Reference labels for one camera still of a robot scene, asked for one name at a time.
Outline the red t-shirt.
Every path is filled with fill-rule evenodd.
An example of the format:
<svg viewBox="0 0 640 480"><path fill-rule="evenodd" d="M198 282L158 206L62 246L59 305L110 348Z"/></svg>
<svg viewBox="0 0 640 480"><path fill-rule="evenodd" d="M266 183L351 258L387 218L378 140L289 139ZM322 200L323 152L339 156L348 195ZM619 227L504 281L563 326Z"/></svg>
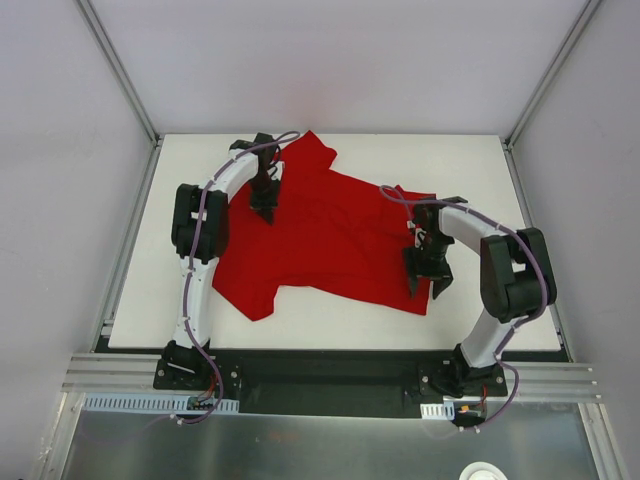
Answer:
<svg viewBox="0 0 640 480"><path fill-rule="evenodd" d="M430 283L412 293L406 279L402 251L413 237L405 207L332 170L336 158L313 132L284 148L272 224L251 211L249 186L231 200L230 243L212 286L249 320L273 314L284 286L426 314Z"/></svg>

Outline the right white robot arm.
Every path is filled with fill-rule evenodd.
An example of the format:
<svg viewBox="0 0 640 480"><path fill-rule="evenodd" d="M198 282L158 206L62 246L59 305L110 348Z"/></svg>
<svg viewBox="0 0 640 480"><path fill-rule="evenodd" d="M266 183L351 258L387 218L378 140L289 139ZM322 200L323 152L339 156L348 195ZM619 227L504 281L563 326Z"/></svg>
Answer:
<svg viewBox="0 0 640 480"><path fill-rule="evenodd" d="M469 386L490 379L516 331L555 303L557 287L546 240L541 230L515 231L474 210L461 197L424 198L411 201L409 209L414 245L403 249L403 261L411 296L423 279L431 282L433 299L452 284L446 254L455 242L480 258L483 310L449 362L429 375L433 390L460 398Z"/></svg>

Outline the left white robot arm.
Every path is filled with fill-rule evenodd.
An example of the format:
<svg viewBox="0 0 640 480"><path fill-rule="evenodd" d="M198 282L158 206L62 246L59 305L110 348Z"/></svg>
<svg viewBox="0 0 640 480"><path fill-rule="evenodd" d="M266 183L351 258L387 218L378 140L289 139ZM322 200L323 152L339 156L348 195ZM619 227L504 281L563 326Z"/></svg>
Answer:
<svg viewBox="0 0 640 480"><path fill-rule="evenodd" d="M271 225L281 187L281 145L298 136L258 133L251 141L236 140L208 180L177 188L171 243L180 259L179 314L157 363L154 388L204 390L222 384L206 348L212 333L210 290L230 240L230 204L242 187L249 187L249 209Z"/></svg>

